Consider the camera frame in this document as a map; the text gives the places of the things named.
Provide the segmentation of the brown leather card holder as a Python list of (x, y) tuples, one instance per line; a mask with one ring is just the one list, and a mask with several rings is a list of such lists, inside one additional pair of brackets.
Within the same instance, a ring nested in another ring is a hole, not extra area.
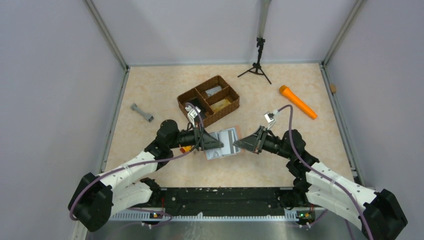
[(234, 156), (244, 152), (243, 149), (234, 145), (234, 142), (240, 140), (242, 137), (238, 125), (221, 131), (212, 132), (211, 136), (219, 140), (223, 146), (206, 150), (205, 157), (208, 161)]

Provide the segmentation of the grey credit card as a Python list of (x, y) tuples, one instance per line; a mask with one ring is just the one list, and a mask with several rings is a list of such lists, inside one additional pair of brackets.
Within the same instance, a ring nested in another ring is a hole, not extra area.
[(235, 127), (221, 130), (218, 133), (219, 140), (223, 143), (224, 147), (220, 148), (223, 157), (239, 154), (242, 150), (234, 146), (234, 142), (239, 139), (237, 129)]

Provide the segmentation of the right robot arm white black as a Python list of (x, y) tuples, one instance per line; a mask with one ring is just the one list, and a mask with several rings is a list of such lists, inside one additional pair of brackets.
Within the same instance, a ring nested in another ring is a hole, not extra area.
[(331, 170), (306, 151), (306, 142), (296, 129), (279, 138), (260, 126), (234, 145), (255, 154), (266, 151), (288, 159), (286, 167), (295, 177), (293, 190), (300, 198), (342, 217), (369, 240), (394, 240), (408, 224), (391, 191), (364, 187)]

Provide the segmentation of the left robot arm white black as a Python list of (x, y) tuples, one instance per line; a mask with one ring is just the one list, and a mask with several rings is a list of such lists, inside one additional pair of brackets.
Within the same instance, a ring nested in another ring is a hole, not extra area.
[(136, 157), (110, 171), (85, 174), (67, 207), (71, 220), (95, 232), (112, 215), (151, 199), (153, 187), (141, 179), (175, 160), (173, 149), (192, 147), (205, 151), (223, 147), (202, 124), (189, 126), (190, 129), (179, 130), (175, 120), (167, 119), (160, 124), (155, 139)]

